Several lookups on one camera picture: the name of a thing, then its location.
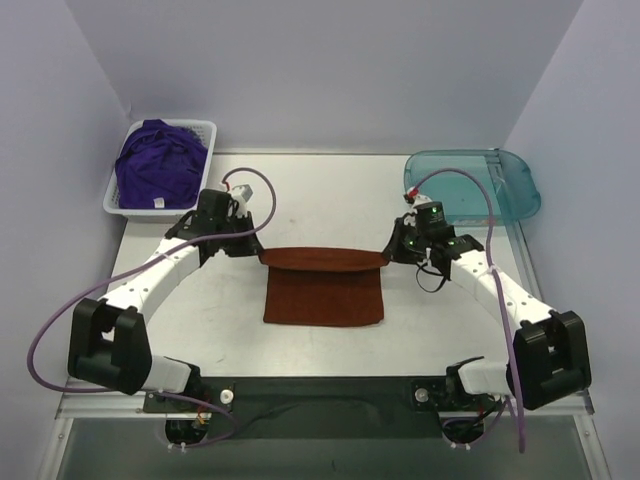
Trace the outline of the brown towel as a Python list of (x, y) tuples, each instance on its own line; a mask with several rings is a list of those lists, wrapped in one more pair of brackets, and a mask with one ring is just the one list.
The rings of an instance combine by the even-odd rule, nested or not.
[(283, 247), (259, 255), (268, 267), (263, 321), (268, 324), (355, 328), (384, 319), (379, 252)]

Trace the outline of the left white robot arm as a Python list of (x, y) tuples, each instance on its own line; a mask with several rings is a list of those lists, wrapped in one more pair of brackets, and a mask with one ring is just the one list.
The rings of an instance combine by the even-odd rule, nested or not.
[(262, 252), (247, 207), (251, 196), (248, 185), (202, 191), (196, 208), (165, 233), (148, 260), (150, 268), (98, 300), (81, 300), (72, 314), (69, 375), (128, 395), (197, 393), (199, 368), (153, 354), (147, 324), (173, 290), (218, 252), (229, 257)]

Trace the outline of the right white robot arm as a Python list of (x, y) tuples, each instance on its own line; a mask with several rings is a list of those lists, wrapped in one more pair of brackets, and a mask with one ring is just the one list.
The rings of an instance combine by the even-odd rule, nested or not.
[(462, 395), (511, 395), (536, 410), (588, 389), (592, 372), (583, 320), (559, 312), (522, 288), (488, 256), (473, 236), (458, 235), (441, 203), (418, 195), (394, 221), (383, 251), (392, 263), (415, 265), (452, 282), (502, 327), (508, 358), (476, 356), (448, 367), (446, 375)]

